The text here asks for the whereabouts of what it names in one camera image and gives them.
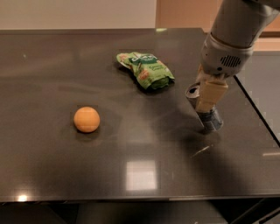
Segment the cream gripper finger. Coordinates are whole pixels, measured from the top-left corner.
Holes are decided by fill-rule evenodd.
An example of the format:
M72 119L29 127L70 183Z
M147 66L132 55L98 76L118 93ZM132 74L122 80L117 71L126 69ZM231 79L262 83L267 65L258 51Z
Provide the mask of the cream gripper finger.
M195 108L198 112L209 111L228 90L223 74L207 74L202 66L199 66L196 83L199 83L199 99Z

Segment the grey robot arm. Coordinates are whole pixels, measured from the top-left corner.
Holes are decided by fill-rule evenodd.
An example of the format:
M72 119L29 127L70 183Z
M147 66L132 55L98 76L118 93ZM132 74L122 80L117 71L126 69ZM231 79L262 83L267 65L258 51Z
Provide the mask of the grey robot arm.
M201 49L195 109L210 111L228 89L226 78L238 74L254 44L280 12L280 0L223 0Z

